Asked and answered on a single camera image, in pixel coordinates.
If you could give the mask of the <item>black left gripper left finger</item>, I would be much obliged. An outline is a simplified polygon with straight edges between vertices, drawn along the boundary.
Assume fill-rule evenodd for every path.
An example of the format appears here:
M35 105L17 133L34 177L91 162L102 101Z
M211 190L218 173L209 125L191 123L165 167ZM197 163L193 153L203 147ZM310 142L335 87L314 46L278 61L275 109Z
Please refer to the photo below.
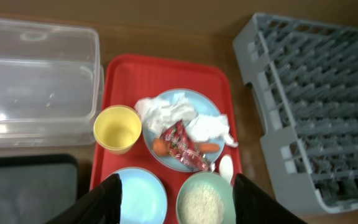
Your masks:
M111 174L95 189L47 224L119 224L121 221L122 182Z

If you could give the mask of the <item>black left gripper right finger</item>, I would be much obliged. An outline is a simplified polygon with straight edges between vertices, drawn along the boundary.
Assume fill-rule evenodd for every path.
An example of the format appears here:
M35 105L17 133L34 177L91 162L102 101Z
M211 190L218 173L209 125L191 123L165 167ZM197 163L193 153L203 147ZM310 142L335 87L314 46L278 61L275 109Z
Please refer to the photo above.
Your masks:
M233 185L236 224L306 224L243 174Z

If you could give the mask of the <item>light blue bowl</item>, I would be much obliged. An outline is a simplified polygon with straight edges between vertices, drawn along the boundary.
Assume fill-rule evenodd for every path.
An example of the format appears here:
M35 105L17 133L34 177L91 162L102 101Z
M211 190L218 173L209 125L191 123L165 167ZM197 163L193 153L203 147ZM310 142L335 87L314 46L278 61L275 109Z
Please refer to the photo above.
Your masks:
M167 193L160 179L140 167L116 171L122 182L121 224L162 224L167 214Z

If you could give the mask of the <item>green bowl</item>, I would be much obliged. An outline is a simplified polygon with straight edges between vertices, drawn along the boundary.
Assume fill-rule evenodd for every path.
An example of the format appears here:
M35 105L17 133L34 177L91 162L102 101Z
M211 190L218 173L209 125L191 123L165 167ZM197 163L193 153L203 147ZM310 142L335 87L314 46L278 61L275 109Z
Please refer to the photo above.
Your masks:
M178 223L184 224L181 222L179 214L179 203L183 194L197 184L206 184L212 187L219 194L224 204L223 222L221 224L235 224L236 212L234 208L232 185L214 172L195 173L186 179L184 184L181 186L176 202L176 215Z

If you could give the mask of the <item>white rice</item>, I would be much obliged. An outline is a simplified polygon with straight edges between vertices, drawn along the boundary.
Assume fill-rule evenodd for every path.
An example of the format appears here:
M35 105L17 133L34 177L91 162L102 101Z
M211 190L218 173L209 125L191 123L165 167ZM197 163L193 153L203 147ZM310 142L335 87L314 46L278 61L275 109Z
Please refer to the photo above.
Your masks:
M197 184L187 190L179 203L179 214L184 224L221 224L224 204L217 191L206 184Z

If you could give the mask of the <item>orange carrot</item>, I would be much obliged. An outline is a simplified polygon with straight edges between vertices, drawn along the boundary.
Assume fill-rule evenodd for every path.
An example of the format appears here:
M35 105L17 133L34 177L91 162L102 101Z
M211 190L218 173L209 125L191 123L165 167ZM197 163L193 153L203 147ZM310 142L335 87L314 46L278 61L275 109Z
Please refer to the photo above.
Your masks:
M213 153L218 152L220 147L215 143L208 142L196 142L196 148L202 153ZM161 139L154 139L152 143L152 150L157 156L167 157L169 156L168 143Z

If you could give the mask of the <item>red snack wrapper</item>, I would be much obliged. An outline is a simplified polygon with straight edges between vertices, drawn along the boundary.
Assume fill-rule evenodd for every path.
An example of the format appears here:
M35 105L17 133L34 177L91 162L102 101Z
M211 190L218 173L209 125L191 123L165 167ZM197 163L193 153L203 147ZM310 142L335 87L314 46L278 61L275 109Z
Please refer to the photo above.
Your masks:
M187 134L182 120L166 129L159 137L167 146L168 154L186 168L200 171L214 171L215 165L198 149L196 143Z

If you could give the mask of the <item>white tissue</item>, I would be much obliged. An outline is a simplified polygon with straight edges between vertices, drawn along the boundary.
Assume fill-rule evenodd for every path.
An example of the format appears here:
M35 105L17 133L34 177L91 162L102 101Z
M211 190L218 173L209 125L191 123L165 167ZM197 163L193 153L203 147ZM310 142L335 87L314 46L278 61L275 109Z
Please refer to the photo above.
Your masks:
M188 123L197 115L195 107L183 92L174 93L173 101L161 97L143 98L134 108L140 115L143 127L157 136L177 121Z
M237 147L238 142L229 134L230 125L226 114L211 116L199 114L186 126L186 132L195 142L222 139L226 145Z

